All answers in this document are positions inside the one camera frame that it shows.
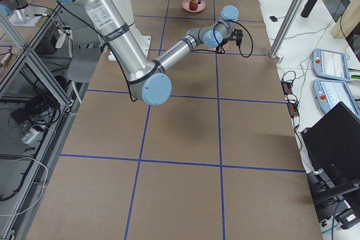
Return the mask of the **pink bowl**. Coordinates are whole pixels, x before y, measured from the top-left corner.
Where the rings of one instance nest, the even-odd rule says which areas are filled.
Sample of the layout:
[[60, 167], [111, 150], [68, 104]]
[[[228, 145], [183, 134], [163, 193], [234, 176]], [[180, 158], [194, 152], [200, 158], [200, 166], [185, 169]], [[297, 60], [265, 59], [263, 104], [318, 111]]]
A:
[[228, 48], [228, 43], [220, 44], [216, 48], [211, 48], [210, 50], [214, 51], [215, 53], [218, 53], [218, 54], [224, 54], [226, 52], [227, 48]]

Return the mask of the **red apple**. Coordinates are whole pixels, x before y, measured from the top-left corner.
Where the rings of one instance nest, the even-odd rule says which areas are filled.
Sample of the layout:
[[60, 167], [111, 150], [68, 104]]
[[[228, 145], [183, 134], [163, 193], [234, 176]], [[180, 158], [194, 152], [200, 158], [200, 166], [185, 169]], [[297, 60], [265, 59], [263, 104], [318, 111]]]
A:
[[190, 0], [188, 3], [188, 8], [190, 11], [196, 11], [198, 9], [198, 0]]

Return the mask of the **pink plate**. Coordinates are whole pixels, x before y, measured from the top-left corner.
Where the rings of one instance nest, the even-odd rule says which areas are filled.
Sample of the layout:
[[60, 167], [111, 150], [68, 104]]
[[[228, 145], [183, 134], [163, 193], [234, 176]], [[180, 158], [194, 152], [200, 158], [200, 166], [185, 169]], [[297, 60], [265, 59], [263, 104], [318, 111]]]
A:
[[182, 2], [182, 7], [187, 12], [199, 13], [205, 9], [206, 2], [199, 0], [184, 0]]

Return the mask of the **small black square device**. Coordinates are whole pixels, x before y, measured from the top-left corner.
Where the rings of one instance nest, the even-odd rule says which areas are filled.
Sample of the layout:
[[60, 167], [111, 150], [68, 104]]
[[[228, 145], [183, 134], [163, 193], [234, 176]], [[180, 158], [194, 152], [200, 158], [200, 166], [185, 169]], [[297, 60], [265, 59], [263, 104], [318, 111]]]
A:
[[275, 16], [270, 16], [269, 18], [270, 18], [270, 20], [271, 20], [271, 21], [273, 21], [273, 22], [278, 21], [278, 18], [277, 18], [277, 17], [275, 17]]

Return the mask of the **black water bottle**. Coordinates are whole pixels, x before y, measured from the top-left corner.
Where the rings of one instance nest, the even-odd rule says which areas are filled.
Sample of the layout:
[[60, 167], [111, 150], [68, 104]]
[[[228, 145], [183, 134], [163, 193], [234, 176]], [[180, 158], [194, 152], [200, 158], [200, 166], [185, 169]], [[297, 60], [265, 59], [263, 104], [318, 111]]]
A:
[[309, 17], [309, 15], [312, 12], [312, 9], [314, 8], [317, 1], [318, 0], [307, 0], [306, 4], [304, 5], [303, 10], [301, 11], [300, 16], [303, 18]]

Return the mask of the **far blue teach pendant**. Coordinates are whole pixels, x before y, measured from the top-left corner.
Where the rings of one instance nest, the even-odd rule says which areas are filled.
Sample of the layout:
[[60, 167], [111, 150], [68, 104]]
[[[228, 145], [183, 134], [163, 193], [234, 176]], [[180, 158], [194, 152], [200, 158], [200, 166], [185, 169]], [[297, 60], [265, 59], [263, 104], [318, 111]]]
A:
[[312, 63], [319, 78], [350, 81], [347, 58], [342, 52], [316, 48], [312, 53]]

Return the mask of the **blue teach pendant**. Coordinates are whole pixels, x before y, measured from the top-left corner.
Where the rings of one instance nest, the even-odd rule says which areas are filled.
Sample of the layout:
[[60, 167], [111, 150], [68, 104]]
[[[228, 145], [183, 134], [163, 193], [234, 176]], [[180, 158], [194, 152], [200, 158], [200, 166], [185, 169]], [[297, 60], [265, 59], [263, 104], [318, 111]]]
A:
[[347, 58], [342, 52], [316, 48], [312, 53], [312, 63], [319, 78], [350, 81]]
[[318, 105], [324, 114], [342, 102], [355, 116], [359, 117], [359, 107], [346, 82], [315, 79], [312, 82], [312, 88]]

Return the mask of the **near blue teach pendant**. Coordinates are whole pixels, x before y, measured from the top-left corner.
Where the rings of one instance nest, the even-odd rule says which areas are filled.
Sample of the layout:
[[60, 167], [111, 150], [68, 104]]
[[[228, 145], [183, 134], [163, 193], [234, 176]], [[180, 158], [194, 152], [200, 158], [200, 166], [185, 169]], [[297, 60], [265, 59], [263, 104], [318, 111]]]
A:
[[359, 107], [346, 82], [315, 79], [312, 82], [312, 88], [318, 105], [324, 114], [342, 102], [355, 116], [359, 117]]

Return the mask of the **black laptop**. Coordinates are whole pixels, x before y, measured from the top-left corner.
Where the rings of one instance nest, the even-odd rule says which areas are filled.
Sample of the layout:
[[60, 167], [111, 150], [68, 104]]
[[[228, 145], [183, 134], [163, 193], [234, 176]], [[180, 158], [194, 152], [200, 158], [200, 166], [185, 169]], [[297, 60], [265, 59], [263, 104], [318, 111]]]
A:
[[328, 176], [359, 178], [359, 118], [343, 102], [301, 132], [315, 170]]

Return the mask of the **aluminium frame post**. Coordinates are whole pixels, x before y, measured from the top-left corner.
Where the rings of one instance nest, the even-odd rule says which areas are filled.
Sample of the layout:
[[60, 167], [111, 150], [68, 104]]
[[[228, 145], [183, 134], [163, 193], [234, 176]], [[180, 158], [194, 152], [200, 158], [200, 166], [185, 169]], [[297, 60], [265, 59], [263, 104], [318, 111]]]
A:
[[303, 0], [292, 0], [290, 7], [285, 15], [285, 19], [279, 28], [271, 49], [268, 52], [269, 57], [274, 59], [277, 64], [280, 64], [284, 58], [283, 55], [279, 53], [279, 50], [285, 40], [286, 34], [290, 30], [290, 27], [295, 20], [295, 16], [298, 13], [302, 2]]

